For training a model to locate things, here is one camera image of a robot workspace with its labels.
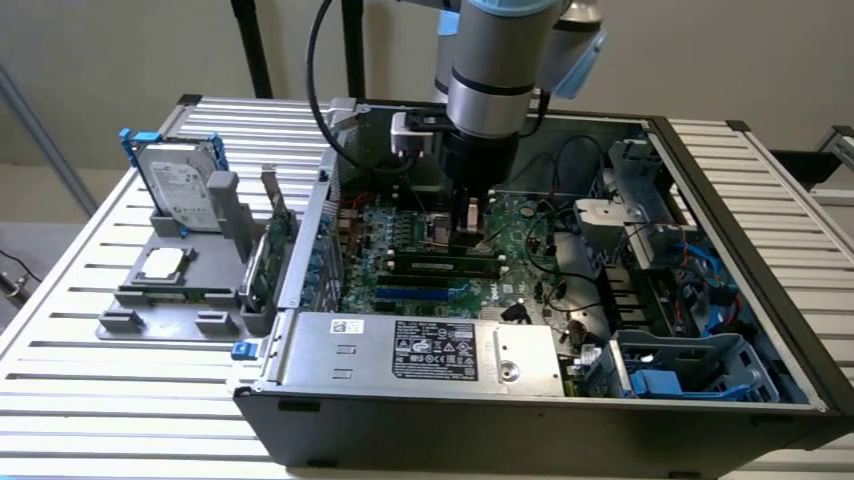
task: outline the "blue cable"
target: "blue cable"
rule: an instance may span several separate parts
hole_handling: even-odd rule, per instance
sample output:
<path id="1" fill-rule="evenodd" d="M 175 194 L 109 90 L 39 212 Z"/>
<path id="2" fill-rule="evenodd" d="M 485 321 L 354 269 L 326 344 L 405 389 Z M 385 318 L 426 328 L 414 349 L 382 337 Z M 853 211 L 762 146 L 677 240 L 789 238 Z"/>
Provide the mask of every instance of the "blue cable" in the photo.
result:
<path id="1" fill-rule="evenodd" d="M 706 328 L 704 329 L 704 334 L 701 337 L 708 337 L 712 335 L 712 329 L 716 328 L 718 324 L 718 315 L 721 313 L 721 307 L 718 305 L 712 306 L 712 313 L 709 315 L 709 323 L 706 324 Z"/>
<path id="2" fill-rule="evenodd" d="M 694 255 L 697 255 L 704 260 L 706 260 L 712 264 L 712 270 L 716 272 L 716 275 L 718 275 L 718 273 L 721 273 L 721 260 L 718 258 L 713 257 L 712 254 L 706 250 L 704 250 L 702 248 L 700 248 L 696 245 L 685 244 L 682 242 L 680 242 L 677 244 L 677 246 L 680 248 L 688 249 L 689 252 L 692 252 Z"/>

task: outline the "slotted metal platform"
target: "slotted metal platform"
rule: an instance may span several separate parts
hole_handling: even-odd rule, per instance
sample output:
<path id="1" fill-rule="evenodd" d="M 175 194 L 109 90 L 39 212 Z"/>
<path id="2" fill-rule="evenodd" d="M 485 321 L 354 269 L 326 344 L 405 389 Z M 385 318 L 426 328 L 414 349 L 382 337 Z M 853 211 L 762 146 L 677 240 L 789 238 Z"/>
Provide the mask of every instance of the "slotted metal platform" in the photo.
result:
<path id="1" fill-rule="evenodd" d="M 728 192 L 728 205 L 740 219 L 750 222 L 749 234 L 762 242 L 764 252 L 770 252 L 773 267 L 825 344 L 841 366 L 849 367 L 854 327 L 846 325 L 852 307 L 845 296 L 854 280 L 845 269 L 820 268 L 812 262 L 808 268 L 796 265 L 798 257 L 792 256 L 806 251 L 821 252 L 812 254 L 830 260 L 845 257 L 840 248 L 834 250 L 838 241 L 828 236 L 825 227 L 809 222 L 816 214 L 786 196 L 784 183 L 772 183 L 785 177 L 769 167 L 770 161 L 761 155 L 748 156 L 746 152 L 761 152 L 750 139 L 722 125 L 677 123 L 677 129 L 717 188 L 722 194 Z M 221 133 L 233 170 L 241 174 L 241 199 L 259 218 L 271 213 L 259 181 L 261 166 L 279 165 L 287 204 L 302 211 L 305 187 L 326 148 L 305 103 L 205 98 L 197 107 L 177 109 L 162 131 Z M 744 147 L 740 141 L 748 142 Z M 765 182 L 766 190 L 745 185 L 746 180 L 730 175 L 733 172 L 749 172 L 750 179 Z M 113 289 L 153 231 L 151 210 L 142 182 L 129 172 L 0 339 L 0 475 L 461 478 L 433 473 L 286 469 L 270 461 L 231 401 L 226 379 L 255 376 L 258 371 L 253 365 L 242 370 L 233 367 L 230 344 L 107 342 L 96 338 L 98 315 L 110 306 Z M 772 229 L 781 225 L 785 233 L 768 234 L 781 233 Z M 810 241 L 828 248 L 814 248 Z M 814 294 L 826 297 L 818 299 Z M 853 453 L 854 436 L 849 435 L 816 452 L 774 452 L 726 478 L 850 479 Z"/>
<path id="2" fill-rule="evenodd" d="M 672 121 L 830 355 L 854 382 L 854 244 L 750 132 Z M 680 196 L 677 202 L 685 209 Z"/>

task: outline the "hard drive label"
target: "hard drive label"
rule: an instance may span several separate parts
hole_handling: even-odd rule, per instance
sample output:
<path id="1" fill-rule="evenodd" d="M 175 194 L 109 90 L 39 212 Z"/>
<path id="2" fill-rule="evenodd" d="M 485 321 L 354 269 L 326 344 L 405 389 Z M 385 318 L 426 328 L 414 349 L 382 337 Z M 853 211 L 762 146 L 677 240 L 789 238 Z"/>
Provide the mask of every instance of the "hard drive label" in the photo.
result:
<path id="1" fill-rule="evenodd" d="M 395 322 L 391 373 L 413 380 L 477 382 L 474 324 Z"/>
<path id="2" fill-rule="evenodd" d="M 154 183 L 166 201 L 169 214 L 191 230 L 219 230 L 219 221 L 205 175 L 191 165 L 151 162 Z"/>

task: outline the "power supply label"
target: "power supply label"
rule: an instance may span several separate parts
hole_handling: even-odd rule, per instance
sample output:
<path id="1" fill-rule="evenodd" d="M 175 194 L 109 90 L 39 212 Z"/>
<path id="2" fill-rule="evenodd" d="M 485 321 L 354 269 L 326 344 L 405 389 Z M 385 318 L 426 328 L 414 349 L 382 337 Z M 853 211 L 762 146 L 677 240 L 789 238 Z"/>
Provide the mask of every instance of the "power supply label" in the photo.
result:
<path id="1" fill-rule="evenodd" d="M 471 323 L 395 322 L 391 373 L 413 380 L 478 381 Z"/>

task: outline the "black metal frame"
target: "black metal frame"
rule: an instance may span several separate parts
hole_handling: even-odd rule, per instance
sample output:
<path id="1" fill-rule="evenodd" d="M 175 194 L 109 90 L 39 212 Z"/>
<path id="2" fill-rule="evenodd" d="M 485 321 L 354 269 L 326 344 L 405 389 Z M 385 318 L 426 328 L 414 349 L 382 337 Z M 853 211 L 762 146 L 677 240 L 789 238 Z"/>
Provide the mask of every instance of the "black metal frame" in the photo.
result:
<path id="1" fill-rule="evenodd" d="M 840 157 L 830 152 L 772 150 L 772 155 L 808 190 L 825 182 L 842 165 Z"/>
<path id="2" fill-rule="evenodd" d="M 365 84 L 365 39 L 362 35 L 363 16 L 365 0 L 342 0 L 347 95 L 357 100 L 362 100 L 367 95 Z"/>
<path id="3" fill-rule="evenodd" d="M 243 51 L 246 52 L 246 63 L 250 67 L 250 76 L 253 77 L 255 97 L 273 98 L 273 84 L 270 83 L 270 71 L 267 70 L 262 31 L 258 26 L 255 0 L 231 0 L 231 9 L 241 28 L 241 39 L 243 41 Z"/>

